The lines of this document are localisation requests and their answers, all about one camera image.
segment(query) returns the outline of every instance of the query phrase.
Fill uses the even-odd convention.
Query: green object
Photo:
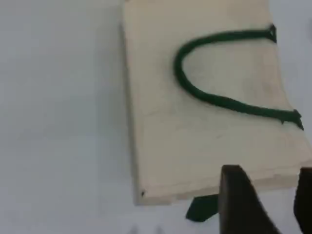
[[[186,218],[193,222],[204,222],[218,213],[218,194],[196,197],[186,213]]]
[[[202,38],[197,38],[186,43],[180,48],[174,60],[174,73],[178,83],[185,91],[187,91],[189,94],[191,94],[192,96],[201,101],[208,102],[209,104],[226,108],[232,111],[246,113],[249,115],[275,118],[281,121],[282,123],[284,123],[285,121],[292,122],[303,130],[303,125],[300,119],[301,115],[297,110],[286,111],[252,106],[229,97],[205,93],[204,91],[195,87],[187,79],[183,71],[183,60],[194,49],[206,44],[215,44],[228,41],[255,40],[255,39],[268,39],[276,43],[275,26],[272,24],[269,28],[264,30],[222,32]]]

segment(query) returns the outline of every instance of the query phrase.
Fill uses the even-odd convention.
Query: green cable
[[[180,86],[195,98],[207,102],[211,105],[219,106],[232,111],[246,113],[249,115],[276,118],[282,123],[285,121],[295,123],[303,130],[301,115],[297,110],[285,111],[270,109],[258,106],[248,105],[246,103],[234,100],[229,97],[219,96],[206,93],[195,87],[186,77],[183,71],[183,60],[197,47],[206,44],[215,44],[227,41],[252,40],[252,39],[269,39],[276,43],[276,28],[272,24],[264,30],[244,30],[233,32],[222,32],[214,35],[197,38],[184,44],[178,51],[174,60],[174,74]]]

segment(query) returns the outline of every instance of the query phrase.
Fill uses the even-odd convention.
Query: white surface
[[[121,1],[0,2],[0,233],[206,234],[190,201],[134,207]],[[285,89],[312,140],[312,2],[272,0]],[[297,234],[293,190],[261,195]]]

